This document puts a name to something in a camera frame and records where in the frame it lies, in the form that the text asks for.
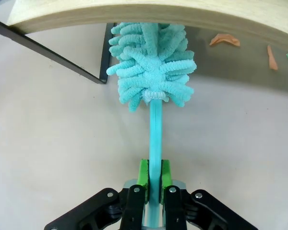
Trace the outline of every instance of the metal bar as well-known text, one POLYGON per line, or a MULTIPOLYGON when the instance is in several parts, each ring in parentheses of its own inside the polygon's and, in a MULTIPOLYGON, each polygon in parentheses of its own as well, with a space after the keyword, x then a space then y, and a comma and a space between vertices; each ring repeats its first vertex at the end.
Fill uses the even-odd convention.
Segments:
POLYGON ((104 49, 102 51, 102 59, 101 59, 101 66, 100 66, 100 78, 95 77, 93 74, 87 72, 86 70, 77 66, 73 62, 53 52, 52 50, 34 41, 33 39, 25 36, 21 31, 17 31, 16 29, 10 28, 1 22, 0 22, 0 35, 10 38, 11 40, 73 70, 74 72, 88 78, 89 80, 95 83, 105 84, 108 79, 106 70, 108 68, 109 60, 110 60, 109 47, 107 44, 108 44, 109 33, 111 30, 111 25, 113 26, 112 23, 109 23, 107 24, 107 27, 106 27, 105 41, 103 45, 104 49))

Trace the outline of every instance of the silver screw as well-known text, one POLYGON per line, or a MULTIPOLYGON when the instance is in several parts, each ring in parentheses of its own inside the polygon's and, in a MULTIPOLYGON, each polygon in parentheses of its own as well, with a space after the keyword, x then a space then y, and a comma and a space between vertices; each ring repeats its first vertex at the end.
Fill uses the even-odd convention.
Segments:
POLYGON ((203 197, 203 194, 201 194, 201 193, 197 193, 197 194, 195 194, 195 197, 198 198, 198 199, 200 199, 200 198, 203 197))
POLYGON ((175 193, 175 192, 176 192, 176 188, 175 188, 175 187, 171 187, 171 188, 169 189, 169 192, 170 192, 170 193, 175 193))

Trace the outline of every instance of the cleaning brush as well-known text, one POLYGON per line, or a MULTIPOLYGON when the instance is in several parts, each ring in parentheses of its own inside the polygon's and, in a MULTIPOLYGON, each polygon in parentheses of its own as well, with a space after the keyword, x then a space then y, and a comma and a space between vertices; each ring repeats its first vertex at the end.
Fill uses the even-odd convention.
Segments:
POLYGON ((120 23, 109 40, 112 56, 120 63, 107 70, 119 77, 120 102, 136 111, 143 100, 150 103, 148 226, 158 227, 159 183, 162 158, 162 101, 179 107, 190 100, 187 74, 196 69, 194 53, 187 51, 185 27, 161 23, 120 23))

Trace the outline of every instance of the orange piece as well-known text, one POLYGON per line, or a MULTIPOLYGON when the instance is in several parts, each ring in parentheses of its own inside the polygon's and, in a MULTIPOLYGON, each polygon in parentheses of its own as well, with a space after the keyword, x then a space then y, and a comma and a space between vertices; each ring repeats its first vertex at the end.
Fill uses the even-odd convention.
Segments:
POLYGON ((267 49, 268 49, 269 67, 270 67, 270 69, 278 70, 278 66, 277 66, 277 63, 276 63, 275 58, 273 56, 272 49, 271 49, 270 45, 268 45, 267 49))
POLYGON ((217 34, 210 42, 210 46, 216 45, 220 42, 227 42, 234 46, 240 47, 240 41, 236 39, 233 35, 229 34, 217 34))

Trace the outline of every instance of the wooden board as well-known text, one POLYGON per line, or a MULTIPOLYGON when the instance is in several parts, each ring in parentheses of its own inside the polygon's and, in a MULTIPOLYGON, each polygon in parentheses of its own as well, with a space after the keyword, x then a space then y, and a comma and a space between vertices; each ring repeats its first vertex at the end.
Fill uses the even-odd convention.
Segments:
POLYGON ((32 33, 122 21, 240 33, 288 50, 288 0, 16 0, 8 25, 32 33))

